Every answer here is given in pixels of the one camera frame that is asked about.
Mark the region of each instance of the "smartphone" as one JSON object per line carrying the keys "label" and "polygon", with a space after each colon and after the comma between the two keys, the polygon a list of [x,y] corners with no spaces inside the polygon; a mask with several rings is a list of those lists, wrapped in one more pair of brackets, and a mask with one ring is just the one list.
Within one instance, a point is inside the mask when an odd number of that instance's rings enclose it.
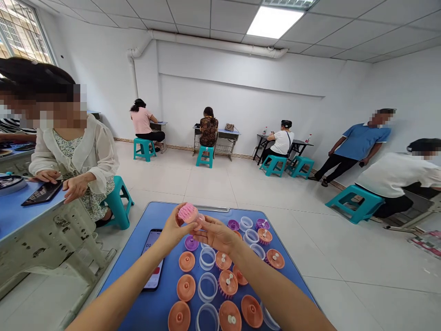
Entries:
{"label": "smartphone", "polygon": [[44,183],[38,190],[36,190],[32,195],[22,203],[22,206],[36,205],[43,202],[48,202],[53,199],[55,194],[61,189],[63,182],[57,180],[56,184]]}
{"label": "smartphone", "polygon": [[[152,245],[155,243],[155,241],[159,238],[159,235],[161,234],[162,229],[152,229],[150,233],[148,234],[146,244],[144,246],[144,250],[142,253],[144,254],[146,250],[148,250]],[[157,266],[155,271],[153,271],[152,276],[148,280],[147,284],[144,286],[145,291],[156,291],[156,289],[159,286],[159,280],[161,279],[161,273],[162,273],[162,265],[164,263],[164,259],[162,259],[161,263]]]}

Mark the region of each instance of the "ceiling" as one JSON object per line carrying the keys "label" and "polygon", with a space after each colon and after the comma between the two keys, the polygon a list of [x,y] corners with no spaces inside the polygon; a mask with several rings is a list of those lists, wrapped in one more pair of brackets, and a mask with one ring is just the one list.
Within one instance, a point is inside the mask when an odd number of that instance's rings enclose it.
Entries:
{"label": "ceiling", "polygon": [[441,46],[441,0],[320,0],[280,39],[246,35],[261,0],[31,0],[91,24],[376,63]]}

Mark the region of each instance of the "ceiling light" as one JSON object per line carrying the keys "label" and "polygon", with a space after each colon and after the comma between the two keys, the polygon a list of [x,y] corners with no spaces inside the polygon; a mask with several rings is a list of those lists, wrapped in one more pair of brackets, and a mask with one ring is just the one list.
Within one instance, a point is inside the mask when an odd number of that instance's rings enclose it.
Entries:
{"label": "ceiling light", "polygon": [[261,6],[247,34],[279,39],[304,15],[304,11]]}

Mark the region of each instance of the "floral dress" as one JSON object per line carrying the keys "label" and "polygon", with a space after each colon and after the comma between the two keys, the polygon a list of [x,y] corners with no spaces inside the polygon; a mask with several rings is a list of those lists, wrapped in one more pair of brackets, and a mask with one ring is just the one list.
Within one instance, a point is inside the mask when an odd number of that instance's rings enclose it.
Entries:
{"label": "floral dress", "polygon": [[[75,149],[78,147],[79,143],[83,139],[83,137],[79,137],[74,140],[65,140],[55,130],[54,137],[62,153],[69,158],[72,158]],[[75,170],[74,172],[62,173],[62,175],[63,179],[69,179],[81,174],[77,170]],[[114,188],[115,182],[112,177],[112,179],[109,179],[107,181],[106,194],[95,194],[90,190],[90,188],[88,188],[84,195],[80,198],[81,202],[83,203],[84,207],[86,208],[94,222],[102,219],[106,215],[107,207],[101,205],[101,203],[110,194],[110,192],[113,191]]]}

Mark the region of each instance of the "bag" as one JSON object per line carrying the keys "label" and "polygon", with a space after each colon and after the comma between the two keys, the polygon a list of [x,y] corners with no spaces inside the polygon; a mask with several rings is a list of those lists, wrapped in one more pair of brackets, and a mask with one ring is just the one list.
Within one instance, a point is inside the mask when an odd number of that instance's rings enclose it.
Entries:
{"label": "bag", "polygon": [[225,130],[227,130],[227,131],[234,131],[234,124],[227,123],[225,125]]}

